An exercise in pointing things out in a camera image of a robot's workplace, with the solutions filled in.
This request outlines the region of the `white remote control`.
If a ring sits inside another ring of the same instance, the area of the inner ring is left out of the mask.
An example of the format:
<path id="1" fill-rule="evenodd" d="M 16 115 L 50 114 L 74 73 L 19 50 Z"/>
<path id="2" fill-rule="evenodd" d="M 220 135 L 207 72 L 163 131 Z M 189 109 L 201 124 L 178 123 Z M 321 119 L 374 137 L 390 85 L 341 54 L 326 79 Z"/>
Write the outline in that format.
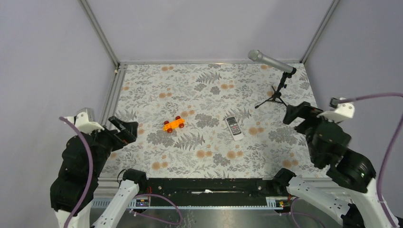
<path id="1" fill-rule="evenodd" d="M 234 141 L 240 141 L 244 138 L 244 134 L 240 129 L 240 126 L 234 116 L 227 117 L 225 119 L 227 127 L 234 139 Z"/>

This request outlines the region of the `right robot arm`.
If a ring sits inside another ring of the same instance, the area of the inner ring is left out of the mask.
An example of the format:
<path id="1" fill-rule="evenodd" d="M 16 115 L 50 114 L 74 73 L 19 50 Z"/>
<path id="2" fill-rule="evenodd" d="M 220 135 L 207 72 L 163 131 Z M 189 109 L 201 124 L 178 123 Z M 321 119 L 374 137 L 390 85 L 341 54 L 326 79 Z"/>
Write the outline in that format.
<path id="1" fill-rule="evenodd" d="M 354 116 L 353 103 L 333 99 L 331 106 L 331 111 L 323 111 L 308 102 L 288 105 L 283 123 L 302 119 L 295 131 L 305 136 L 314 167 L 326 169 L 326 175 L 344 189 L 352 201 L 342 201 L 325 193 L 285 168 L 274 176 L 273 191 L 280 196 L 289 193 L 310 203 L 344 228 L 402 227 L 402 218 L 391 212 L 377 189 L 380 174 L 367 157 L 348 147 L 351 136 L 339 125 Z"/>

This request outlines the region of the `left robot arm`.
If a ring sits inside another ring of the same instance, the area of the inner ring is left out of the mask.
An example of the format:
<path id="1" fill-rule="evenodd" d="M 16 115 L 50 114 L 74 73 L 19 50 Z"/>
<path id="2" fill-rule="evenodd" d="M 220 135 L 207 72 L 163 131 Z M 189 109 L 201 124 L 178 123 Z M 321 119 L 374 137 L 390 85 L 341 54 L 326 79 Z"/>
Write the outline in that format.
<path id="1" fill-rule="evenodd" d="M 62 117 L 76 133 L 66 143 L 58 177 L 50 187 L 51 207 L 61 228 L 115 228 L 135 195 L 147 191 L 146 174 L 127 169 L 117 193 L 103 214 L 90 223 L 89 216 L 100 174 L 112 152 L 137 139 L 138 122 L 124 122 L 114 116 L 117 127 L 109 130 L 94 122 L 86 112 Z"/>

